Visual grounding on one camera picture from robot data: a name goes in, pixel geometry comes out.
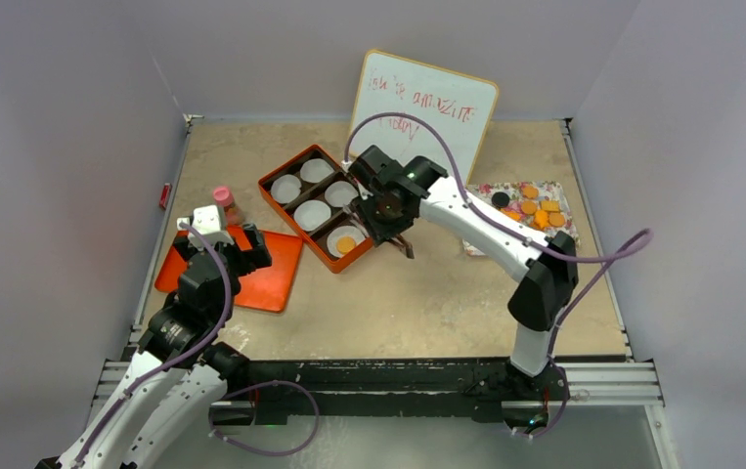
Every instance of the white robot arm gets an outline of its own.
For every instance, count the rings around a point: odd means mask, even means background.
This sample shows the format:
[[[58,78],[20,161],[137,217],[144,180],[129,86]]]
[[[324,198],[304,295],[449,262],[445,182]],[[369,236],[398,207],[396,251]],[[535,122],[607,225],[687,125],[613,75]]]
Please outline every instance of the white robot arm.
[[[181,223],[189,224],[193,231],[174,242],[188,262],[177,291],[152,316],[138,353],[85,432],[58,458],[39,462],[37,469],[154,467],[190,422],[208,412],[230,388],[246,386],[243,374],[248,359],[228,345],[217,343],[190,352],[215,324],[222,324],[226,297],[224,273],[202,249],[195,232],[225,259],[232,294],[240,292],[239,277],[268,267],[271,256],[262,234],[253,226],[244,226],[251,249],[241,250],[229,236],[217,206],[198,208],[192,217],[180,219],[178,225]],[[173,367],[156,372],[173,360],[177,362]]]
[[[399,235],[417,217],[435,223],[473,244],[496,261],[519,283],[508,302],[519,322],[511,364],[536,376],[549,362],[549,344],[556,318],[577,285],[577,267],[554,259],[532,246],[548,245],[575,255],[574,240],[565,234],[554,239],[516,223],[475,196],[462,200],[456,181],[423,156],[406,166],[378,147],[365,150],[349,166],[350,174],[365,188],[366,197],[351,203],[376,245]],[[474,213],[475,206],[493,222],[519,233],[519,241]]]

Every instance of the floral mat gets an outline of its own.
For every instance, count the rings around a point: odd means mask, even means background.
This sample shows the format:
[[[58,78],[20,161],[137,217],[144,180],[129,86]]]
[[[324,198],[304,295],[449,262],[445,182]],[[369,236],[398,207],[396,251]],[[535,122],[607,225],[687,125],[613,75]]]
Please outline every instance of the floral mat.
[[[545,227],[543,232],[549,236],[556,235],[557,231],[565,232],[574,238],[574,242],[577,246],[580,246],[580,237],[577,235],[577,228],[574,226],[574,220],[571,217],[571,209],[568,207],[568,200],[565,199],[565,192],[562,190],[562,186],[556,181],[534,181],[528,183],[499,183],[499,184],[471,184],[467,186],[467,189],[475,194],[482,200],[491,203],[491,196],[496,192],[505,192],[510,197],[510,205],[505,209],[505,212],[514,212],[518,215],[520,223],[531,226],[534,221],[533,215],[526,215],[522,211],[522,202],[528,200],[528,198],[522,195],[522,190],[526,186],[533,186],[537,189],[538,195],[530,200],[534,202],[541,202],[543,200],[555,200],[559,201],[559,211],[565,217],[565,225],[560,228],[556,227]],[[461,242],[464,245],[464,252],[469,256],[484,256],[479,249],[476,249],[469,242],[463,240]]]

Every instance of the pink cap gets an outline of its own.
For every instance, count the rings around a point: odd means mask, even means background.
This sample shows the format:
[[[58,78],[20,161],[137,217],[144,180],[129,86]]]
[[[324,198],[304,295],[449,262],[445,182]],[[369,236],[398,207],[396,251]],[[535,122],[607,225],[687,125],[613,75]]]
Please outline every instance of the pink cap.
[[[218,205],[228,207],[229,205],[235,203],[235,197],[232,195],[232,192],[226,186],[220,186],[219,188],[215,189],[213,194],[214,194],[214,201]]]

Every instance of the orange tray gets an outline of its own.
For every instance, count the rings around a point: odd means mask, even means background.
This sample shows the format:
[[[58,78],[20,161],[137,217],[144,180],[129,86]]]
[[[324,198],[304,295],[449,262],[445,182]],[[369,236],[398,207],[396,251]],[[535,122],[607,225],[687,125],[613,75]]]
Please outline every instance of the orange tray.
[[[229,227],[229,235],[238,246],[249,246],[248,239],[240,227]],[[266,247],[272,255],[272,266],[258,269],[240,277],[241,292],[235,296],[235,305],[271,313],[280,313],[286,307],[292,288],[303,239],[290,234],[263,232]],[[186,270],[186,262],[172,246],[168,249],[165,262],[156,276],[154,288],[163,292],[177,289],[177,280]]]
[[[278,178],[285,174],[292,174],[295,176],[300,175],[300,169],[304,162],[312,158],[321,158],[326,161],[329,166],[332,167],[332,174],[325,177],[320,183],[310,184],[302,182],[301,194],[292,202],[280,205],[277,201],[272,198],[270,194],[272,183]],[[297,208],[301,203],[306,200],[320,200],[325,201],[325,190],[327,187],[335,181],[347,181],[351,183],[351,180],[346,174],[341,171],[341,167],[335,160],[332,159],[329,154],[318,145],[312,145],[308,149],[305,149],[293,159],[289,160],[281,166],[275,169],[271,173],[267,174],[258,181],[260,194],[266,200],[266,202],[272,207],[281,218],[284,219],[287,225],[289,225],[303,240],[309,245],[315,255],[321,259],[327,268],[334,274],[338,274],[346,269],[350,264],[355,262],[362,254],[373,248],[373,240],[369,237],[359,243],[355,249],[351,250],[345,256],[336,258],[329,254],[327,249],[327,237],[329,232],[339,226],[351,226],[353,225],[349,219],[349,216],[343,213],[342,210],[332,208],[332,216],[324,222],[320,227],[313,230],[310,233],[305,232],[301,229],[293,218],[294,209]]]

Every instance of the white enclosure wall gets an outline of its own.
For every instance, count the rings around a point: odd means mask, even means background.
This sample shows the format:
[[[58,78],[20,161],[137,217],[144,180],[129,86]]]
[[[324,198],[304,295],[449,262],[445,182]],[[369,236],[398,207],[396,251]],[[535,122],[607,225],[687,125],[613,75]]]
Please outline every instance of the white enclosure wall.
[[[574,121],[635,353],[685,467],[746,467],[746,2],[642,0]]]
[[[133,320],[182,126],[116,2],[0,0],[0,468],[81,432]]]
[[[497,118],[577,112],[638,0],[135,0],[188,113],[349,118],[371,48],[496,81]]]

